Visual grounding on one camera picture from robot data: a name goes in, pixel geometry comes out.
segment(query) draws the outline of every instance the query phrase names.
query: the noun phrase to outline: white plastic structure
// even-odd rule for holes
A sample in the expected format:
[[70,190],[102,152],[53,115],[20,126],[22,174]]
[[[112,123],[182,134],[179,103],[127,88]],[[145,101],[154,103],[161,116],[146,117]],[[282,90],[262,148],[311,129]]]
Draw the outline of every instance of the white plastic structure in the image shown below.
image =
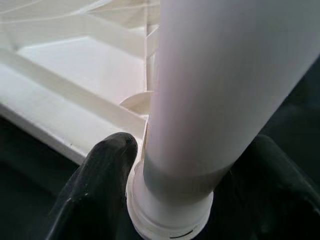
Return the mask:
[[141,146],[159,16],[158,0],[2,0],[0,115],[78,164],[115,132]]
[[205,226],[215,186],[319,55],[319,9],[161,1],[158,86],[127,185],[144,239],[191,239]]

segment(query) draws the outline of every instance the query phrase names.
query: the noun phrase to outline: white plastic tray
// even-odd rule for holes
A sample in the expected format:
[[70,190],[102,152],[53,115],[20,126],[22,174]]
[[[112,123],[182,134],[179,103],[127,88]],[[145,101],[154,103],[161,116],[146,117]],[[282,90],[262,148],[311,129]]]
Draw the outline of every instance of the white plastic tray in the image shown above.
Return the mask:
[[0,114],[78,164],[112,133],[129,132],[141,146],[159,4],[1,3]]

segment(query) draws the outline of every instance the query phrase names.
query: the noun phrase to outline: white pvc pipe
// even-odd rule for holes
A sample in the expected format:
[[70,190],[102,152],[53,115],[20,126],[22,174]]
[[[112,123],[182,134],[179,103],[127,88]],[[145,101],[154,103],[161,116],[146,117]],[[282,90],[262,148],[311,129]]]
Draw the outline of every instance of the white pvc pipe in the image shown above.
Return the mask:
[[[166,238],[170,216],[159,216],[166,207],[153,196],[208,198],[301,79],[320,53],[319,9],[319,0],[161,1],[144,176],[137,168],[137,207],[128,207],[143,237]],[[186,194],[173,194],[184,184]]]

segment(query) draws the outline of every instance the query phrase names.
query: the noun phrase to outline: white plastic base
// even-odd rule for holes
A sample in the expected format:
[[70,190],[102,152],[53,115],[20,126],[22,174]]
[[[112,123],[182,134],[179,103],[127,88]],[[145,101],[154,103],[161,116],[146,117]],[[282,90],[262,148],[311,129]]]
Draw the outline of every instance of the white plastic base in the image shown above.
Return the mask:
[[214,198],[212,192],[200,202],[188,206],[168,206],[147,189],[140,161],[129,178],[127,209],[136,231],[144,239],[193,239],[205,227]]

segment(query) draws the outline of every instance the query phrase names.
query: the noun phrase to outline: white pipe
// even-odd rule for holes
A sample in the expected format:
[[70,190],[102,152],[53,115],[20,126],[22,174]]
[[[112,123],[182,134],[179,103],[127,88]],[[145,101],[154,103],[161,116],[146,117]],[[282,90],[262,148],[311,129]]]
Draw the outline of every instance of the white pipe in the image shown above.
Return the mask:
[[319,0],[161,1],[144,161],[160,202],[210,194],[320,53],[319,9]]

